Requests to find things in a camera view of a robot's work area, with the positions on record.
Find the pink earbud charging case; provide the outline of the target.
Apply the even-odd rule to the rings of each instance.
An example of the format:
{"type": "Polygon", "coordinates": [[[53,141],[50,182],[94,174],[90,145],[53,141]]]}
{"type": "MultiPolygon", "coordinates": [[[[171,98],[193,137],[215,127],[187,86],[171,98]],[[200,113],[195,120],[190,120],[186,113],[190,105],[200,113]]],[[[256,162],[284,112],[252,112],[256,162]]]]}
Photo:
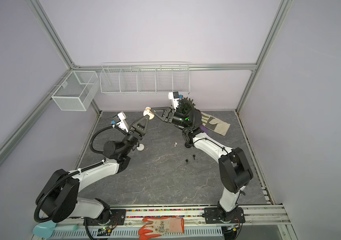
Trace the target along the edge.
{"type": "Polygon", "coordinates": [[[143,112],[143,116],[144,116],[144,117],[145,117],[145,116],[148,116],[150,120],[152,120],[152,119],[155,117],[155,115],[152,113],[150,107],[146,107],[146,108],[145,108],[145,110],[144,110],[144,112],[143,112]]]}

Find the white earbud charging case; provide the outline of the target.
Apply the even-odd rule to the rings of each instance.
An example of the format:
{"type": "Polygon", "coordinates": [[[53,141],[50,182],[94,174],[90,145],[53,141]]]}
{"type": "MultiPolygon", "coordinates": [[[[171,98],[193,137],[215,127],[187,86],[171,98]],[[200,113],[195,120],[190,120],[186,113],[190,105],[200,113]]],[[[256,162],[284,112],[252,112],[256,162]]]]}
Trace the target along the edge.
{"type": "Polygon", "coordinates": [[[143,151],[145,149],[145,146],[143,144],[140,144],[138,147],[137,147],[137,150],[139,152],[143,151]]]}

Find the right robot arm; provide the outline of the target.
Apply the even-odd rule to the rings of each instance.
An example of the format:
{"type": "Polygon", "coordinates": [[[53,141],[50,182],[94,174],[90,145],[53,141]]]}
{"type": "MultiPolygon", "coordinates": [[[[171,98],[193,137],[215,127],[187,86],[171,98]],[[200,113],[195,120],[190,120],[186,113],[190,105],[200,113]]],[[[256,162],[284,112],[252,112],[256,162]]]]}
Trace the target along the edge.
{"type": "Polygon", "coordinates": [[[209,137],[201,129],[200,110],[196,109],[193,103],[187,99],[180,100],[175,109],[147,107],[145,114],[177,126],[182,130],[187,148],[199,149],[218,163],[223,193],[216,208],[204,211],[207,222],[243,224],[245,222],[244,213],[238,205],[238,200],[241,195],[245,195],[244,189],[253,179],[253,172],[244,151],[241,148],[227,147],[209,137]]]}

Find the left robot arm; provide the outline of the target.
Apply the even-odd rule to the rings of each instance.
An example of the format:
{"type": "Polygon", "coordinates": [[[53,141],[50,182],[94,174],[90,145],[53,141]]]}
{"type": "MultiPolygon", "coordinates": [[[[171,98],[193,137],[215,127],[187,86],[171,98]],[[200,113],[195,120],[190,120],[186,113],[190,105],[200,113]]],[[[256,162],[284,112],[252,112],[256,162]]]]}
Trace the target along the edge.
{"type": "Polygon", "coordinates": [[[131,124],[122,141],[107,141],[103,150],[98,151],[103,156],[100,162],[70,172],[55,171],[36,199],[35,222],[59,223],[67,218],[85,218],[99,225],[108,224],[113,217],[111,207],[98,198],[80,198],[78,193],[128,167],[131,160],[128,154],[139,147],[149,121],[150,117],[144,116],[131,124]]]}

